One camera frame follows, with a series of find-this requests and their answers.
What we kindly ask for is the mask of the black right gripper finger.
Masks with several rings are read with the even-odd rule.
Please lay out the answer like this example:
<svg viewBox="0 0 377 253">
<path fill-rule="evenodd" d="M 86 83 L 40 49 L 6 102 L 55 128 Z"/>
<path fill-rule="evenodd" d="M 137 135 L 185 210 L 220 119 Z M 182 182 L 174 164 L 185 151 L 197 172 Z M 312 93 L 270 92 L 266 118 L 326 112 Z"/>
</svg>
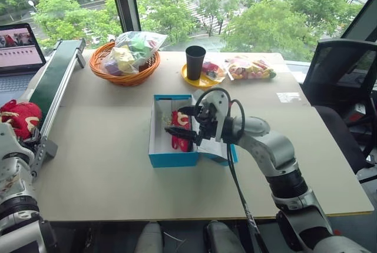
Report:
<svg viewBox="0 0 377 253">
<path fill-rule="evenodd" d="M 178 137 L 180 139 L 191 141 L 196 145 L 200 145 L 202 142 L 202 137 L 196 131 L 180 127 L 165 127 L 164 129 L 170 135 Z"/>
<path fill-rule="evenodd" d="M 202 110 L 202 106 L 198 106 L 198 107 L 184 106 L 184 107 L 179 108 L 178 112 L 181 112 L 188 116 L 198 116 L 201 110 Z"/>
</svg>

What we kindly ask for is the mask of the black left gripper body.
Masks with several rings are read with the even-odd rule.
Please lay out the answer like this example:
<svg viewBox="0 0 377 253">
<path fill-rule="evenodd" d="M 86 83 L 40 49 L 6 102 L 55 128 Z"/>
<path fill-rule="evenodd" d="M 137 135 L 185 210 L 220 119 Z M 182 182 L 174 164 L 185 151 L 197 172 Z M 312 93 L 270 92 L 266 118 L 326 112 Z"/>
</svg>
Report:
<svg viewBox="0 0 377 253">
<path fill-rule="evenodd" d="M 23 140 L 23 145 L 32 151 L 36 151 L 38 149 L 40 142 L 41 142 L 41 133 L 38 128 L 33 128 L 31 132 L 31 136 Z"/>
</svg>

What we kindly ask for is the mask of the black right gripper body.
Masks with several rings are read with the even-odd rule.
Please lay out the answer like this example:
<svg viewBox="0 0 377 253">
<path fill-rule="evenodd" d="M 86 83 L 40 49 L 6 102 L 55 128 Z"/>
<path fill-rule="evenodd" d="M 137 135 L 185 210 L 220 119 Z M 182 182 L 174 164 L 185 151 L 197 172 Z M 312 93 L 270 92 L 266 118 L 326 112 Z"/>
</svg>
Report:
<svg viewBox="0 0 377 253">
<path fill-rule="evenodd" d="M 194 118 L 199 124 L 199 131 L 194 139 L 194 143 L 197 146 L 200 146 L 204 139 L 210 140 L 216 136 L 218 123 L 216 112 L 217 109 L 213 104 L 195 104 Z"/>
</svg>

